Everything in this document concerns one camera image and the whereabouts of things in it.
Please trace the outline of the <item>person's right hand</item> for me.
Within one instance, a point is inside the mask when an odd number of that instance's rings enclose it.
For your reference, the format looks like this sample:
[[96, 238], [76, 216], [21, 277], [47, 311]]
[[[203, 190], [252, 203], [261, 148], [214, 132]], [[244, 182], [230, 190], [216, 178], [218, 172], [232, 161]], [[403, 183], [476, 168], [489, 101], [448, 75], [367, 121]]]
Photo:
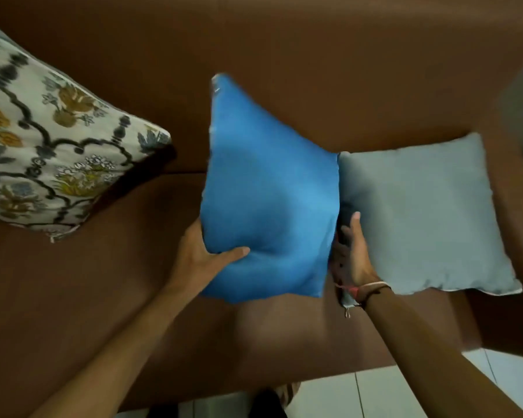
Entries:
[[382, 281], [371, 264], [366, 244], [366, 257], [355, 257], [351, 251], [350, 225], [342, 225], [332, 245], [329, 270], [335, 283], [359, 287]]

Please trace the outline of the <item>person's left hand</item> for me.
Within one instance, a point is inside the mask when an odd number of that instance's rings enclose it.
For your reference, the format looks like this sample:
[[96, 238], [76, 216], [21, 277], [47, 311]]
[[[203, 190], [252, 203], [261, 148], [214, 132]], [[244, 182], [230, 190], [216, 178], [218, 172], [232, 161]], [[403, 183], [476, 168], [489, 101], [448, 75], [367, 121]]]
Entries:
[[200, 218], [196, 218], [183, 234], [169, 279], [172, 287], [191, 296], [198, 295], [226, 267], [213, 267], [202, 233]]

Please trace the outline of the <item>bright blue cushion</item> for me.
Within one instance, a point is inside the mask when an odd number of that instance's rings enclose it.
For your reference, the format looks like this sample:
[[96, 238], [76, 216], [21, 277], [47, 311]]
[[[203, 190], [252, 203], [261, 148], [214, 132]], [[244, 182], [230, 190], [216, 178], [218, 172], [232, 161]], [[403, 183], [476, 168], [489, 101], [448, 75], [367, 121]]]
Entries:
[[230, 76], [211, 84], [203, 240], [210, 253], [250, 253], [202, 294], [229, 303], [321, 297], [340, 210], [338, 154], [273, 117]]

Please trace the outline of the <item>person's right forearm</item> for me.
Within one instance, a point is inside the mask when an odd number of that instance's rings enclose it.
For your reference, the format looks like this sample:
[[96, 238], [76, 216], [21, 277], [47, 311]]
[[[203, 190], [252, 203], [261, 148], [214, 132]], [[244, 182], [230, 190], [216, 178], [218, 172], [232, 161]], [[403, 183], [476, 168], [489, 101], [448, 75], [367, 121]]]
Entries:
[[363, 308], [429, 418], [523, 418], [521, 409], [391, 289]]

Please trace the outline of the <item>person's left forearm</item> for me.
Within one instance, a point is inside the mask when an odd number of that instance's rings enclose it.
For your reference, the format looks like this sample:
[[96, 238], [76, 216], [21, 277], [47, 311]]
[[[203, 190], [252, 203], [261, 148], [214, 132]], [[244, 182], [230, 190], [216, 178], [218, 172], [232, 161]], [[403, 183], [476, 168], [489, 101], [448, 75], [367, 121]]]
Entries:
[[29, 418], [114, 418], [170, 325], [204, 287], [198, 281], [173, 278]]

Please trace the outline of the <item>red and white wrist thread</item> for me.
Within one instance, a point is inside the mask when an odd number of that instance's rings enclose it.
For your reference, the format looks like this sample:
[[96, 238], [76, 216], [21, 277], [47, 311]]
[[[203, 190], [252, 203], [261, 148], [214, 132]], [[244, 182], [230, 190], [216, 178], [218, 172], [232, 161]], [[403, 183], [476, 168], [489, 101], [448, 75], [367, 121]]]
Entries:
[[340, 304], [346, 310], [355, 307], [365, 308], [366, 302], [371, 295], [378, 293], [381, 289], [391, 289], [383, 281], [370, 282], [359, 287], [335, 283], [335, 287], [341, 291]]

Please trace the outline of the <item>grey-blue cushion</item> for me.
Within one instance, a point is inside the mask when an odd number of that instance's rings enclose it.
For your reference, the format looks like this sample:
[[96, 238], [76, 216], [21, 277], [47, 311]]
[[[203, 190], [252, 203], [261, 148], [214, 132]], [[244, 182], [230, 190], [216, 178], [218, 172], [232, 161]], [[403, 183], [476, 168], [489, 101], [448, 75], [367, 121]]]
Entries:
[[338, 155], [340, 217], [361, 227], [377, 274], [399, 295], [475, 289], [517, 295], [480, 134]]

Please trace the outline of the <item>brown sofa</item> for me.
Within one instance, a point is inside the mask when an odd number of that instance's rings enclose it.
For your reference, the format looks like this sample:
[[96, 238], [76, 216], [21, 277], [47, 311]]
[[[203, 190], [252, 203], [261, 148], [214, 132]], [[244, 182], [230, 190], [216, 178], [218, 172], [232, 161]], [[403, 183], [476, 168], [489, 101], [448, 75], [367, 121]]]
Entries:
[[[403, 154], [360, 205], [382, 278], [460, 351], [523, 356], [523, 154], [495, 101], [523, 0], [0, 0], [0, 418], [138, 314], [202, 215], [250, 254], [121, 406], [393, 364], [326, 276], [338, 154]], [[380, 229], [399, 215], [395, 247]]]

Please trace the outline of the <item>floral patterned cushion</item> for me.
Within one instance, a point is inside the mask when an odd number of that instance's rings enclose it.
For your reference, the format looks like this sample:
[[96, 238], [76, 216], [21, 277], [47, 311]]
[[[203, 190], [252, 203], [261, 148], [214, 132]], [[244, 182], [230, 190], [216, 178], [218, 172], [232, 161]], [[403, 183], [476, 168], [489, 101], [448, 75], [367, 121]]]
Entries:
[[119, 179], [176, 156], [170, 133], [117, 109], [0, 30], [0, 221], [52, 240], [76, 231]]

